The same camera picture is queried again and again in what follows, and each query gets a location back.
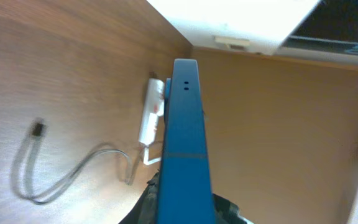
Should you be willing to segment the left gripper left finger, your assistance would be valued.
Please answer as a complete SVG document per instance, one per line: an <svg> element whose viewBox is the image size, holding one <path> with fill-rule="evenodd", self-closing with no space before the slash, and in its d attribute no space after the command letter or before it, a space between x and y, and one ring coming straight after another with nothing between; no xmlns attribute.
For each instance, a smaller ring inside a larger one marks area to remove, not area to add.
<svg viewBox="0 0 358 224"><path fill-rule="evenodd" d="M155 224L158 202L158 185L160 172L148 182L147 187L132 208L119 224Z"/></svg>

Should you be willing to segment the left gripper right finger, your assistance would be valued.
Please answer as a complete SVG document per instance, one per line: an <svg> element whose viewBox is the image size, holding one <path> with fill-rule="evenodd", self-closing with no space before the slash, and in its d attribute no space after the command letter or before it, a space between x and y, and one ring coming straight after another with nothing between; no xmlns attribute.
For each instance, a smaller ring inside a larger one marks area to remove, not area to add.
<svg viewBox="0 0 358 224"><path fill-rule="evenodd" d="M240 215L239 207L226 198L213 194L216 224L254 224Z"/></svg>

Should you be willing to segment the blue Galaxy smartphone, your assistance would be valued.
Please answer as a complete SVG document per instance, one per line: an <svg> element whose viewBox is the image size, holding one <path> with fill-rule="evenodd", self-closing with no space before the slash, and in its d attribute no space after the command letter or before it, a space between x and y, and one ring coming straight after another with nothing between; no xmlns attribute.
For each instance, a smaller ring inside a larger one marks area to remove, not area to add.
<svg viewBox="0 0 358 224"><path fill-rule="evenodd" d="M198 64L176 59L165 96L157 223L215 223Z"/></svg>

